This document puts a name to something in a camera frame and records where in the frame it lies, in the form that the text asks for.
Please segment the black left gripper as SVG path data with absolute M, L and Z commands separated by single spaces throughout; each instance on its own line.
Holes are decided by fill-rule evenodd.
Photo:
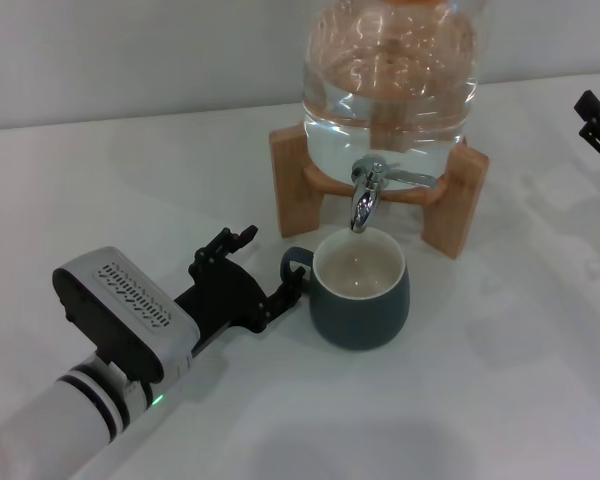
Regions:
M 193 353 L 201 353 L 231 327 L 263 332 L 267 323 L 295 306 L 305 293 L 305 268 L 284 268 L 280 286 L 267 297 L 242 267 L 222 259 L 248 245 L 257 232 L 255 225 L 241 233 L 225 227 L 194 253 L 188 268 L 194 284 L 175 299 L 198 326 L 200 339 Z

